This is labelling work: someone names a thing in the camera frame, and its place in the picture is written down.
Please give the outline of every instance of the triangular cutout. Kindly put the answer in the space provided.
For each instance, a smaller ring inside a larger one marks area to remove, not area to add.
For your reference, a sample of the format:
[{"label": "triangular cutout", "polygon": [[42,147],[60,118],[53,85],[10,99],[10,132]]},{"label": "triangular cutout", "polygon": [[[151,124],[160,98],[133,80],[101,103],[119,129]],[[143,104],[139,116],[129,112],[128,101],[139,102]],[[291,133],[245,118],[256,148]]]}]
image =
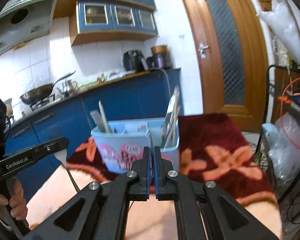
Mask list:
[{"label": "triangular cutout", "polygon": [[236,230],[249,224],[248,218],[234,205],[232,205],[224,196],[218,197],[218,200],[231,230]]},{"label": "triangular cutout", "polygon": [[66,210],[62,215],[60,215],[53,224],[63,230],[70,232],[77,218],[80,215],[82,207],[85,203],[84,198],[80,198],[76,203],[74,203],[68,210]]}]

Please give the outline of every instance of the white plastic bag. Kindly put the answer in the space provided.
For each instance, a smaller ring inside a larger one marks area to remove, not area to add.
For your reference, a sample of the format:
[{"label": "white plastic bag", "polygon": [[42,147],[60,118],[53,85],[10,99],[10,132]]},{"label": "white plastic bag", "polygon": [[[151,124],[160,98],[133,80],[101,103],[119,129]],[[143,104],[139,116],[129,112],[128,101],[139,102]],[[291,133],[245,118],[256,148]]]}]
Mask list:
[{"label": "white plastic bag", "polygon": [[296,21],[284,2],[278,3],[270,12],[261,12],[258,16],[266,21],[273,32],[285,44],[292,58],[300,64],[300,36]]},{"label": "white plastic bag", "polygon": [[[297,145],[300,145],[300,128],[297,122],[288,113],[281,118],[283,118],[286,134]],[[279,179],[292,180],[300,170],[300,150],[285,137],[280,119],[277,120],[275,126],[278,129],[276,143],[268,153],[273,163],[274,174]]]}]

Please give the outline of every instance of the blue container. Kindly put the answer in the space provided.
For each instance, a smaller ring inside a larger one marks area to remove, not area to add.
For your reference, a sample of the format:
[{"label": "blue container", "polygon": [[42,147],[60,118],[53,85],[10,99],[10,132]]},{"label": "blue container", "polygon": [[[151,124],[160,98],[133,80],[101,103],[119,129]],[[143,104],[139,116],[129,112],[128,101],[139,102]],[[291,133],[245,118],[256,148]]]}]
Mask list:
[{"label": "blue container", "polygon": [[[161,145],[163,123],[164,118],[110,121],[110,130],[117,133],[104,133],[95,127],[91,135],[108,170],[121,174],[129,171],[135,160],[142,158],[144,147]],[[162,158],[171,161],[174,170],[179,171],[178,123],[176,135],[176,145],[160,151]]]}]

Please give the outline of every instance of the frying pan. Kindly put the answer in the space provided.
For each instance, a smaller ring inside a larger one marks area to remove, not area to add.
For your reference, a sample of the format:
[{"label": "frying pan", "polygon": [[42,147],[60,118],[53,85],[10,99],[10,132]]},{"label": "frying pan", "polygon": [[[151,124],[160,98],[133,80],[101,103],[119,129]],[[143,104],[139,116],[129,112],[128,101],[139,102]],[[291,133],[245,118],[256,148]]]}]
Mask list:
[{"label": "frying pan", "polygon": [[68,73],[67,75],[64,75],[63,77],[59,78],[55,83],[46,84],[24,93],[20,97],[21,101],[26,105],[33,105],[47,98],[52,93],[53,87],[57,82],[66,79],[67,77],[70,77],[74,73],[75,71],[73,71],[72,73]]}]

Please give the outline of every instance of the metal bolt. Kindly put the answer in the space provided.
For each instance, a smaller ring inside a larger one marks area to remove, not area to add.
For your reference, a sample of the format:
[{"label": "metal bolt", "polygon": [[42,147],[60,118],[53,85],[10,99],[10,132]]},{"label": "metal bolt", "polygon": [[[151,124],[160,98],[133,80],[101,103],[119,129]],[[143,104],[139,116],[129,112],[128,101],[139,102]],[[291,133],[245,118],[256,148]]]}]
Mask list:
[{"label": "metal bolt", "polygon": [[98,187],[99,187],[99,183],[95,181],[89,184],[89,189],[96,190]]},{"label": "metal bolt", "polygon": [[135,176],[137,176],[138,175],[138,173],[136,172],[136,171],[128,171],[127,172],[127,176],[129,177],[129,178],[134,178]]},{"label": "metal bolt", "polygon": [[216,184],[213,180],[208,180],[208,181],[206,182],[206,186],[207,186],[208,188],[214,188],[216,185],[217,185],[217,184]]},{"label": "metal bolt", "polygon": [[168,171],[168,175],[169,175],[169,177],[176,177],[178,175],[178,172],[171,170],[171,171]]}]

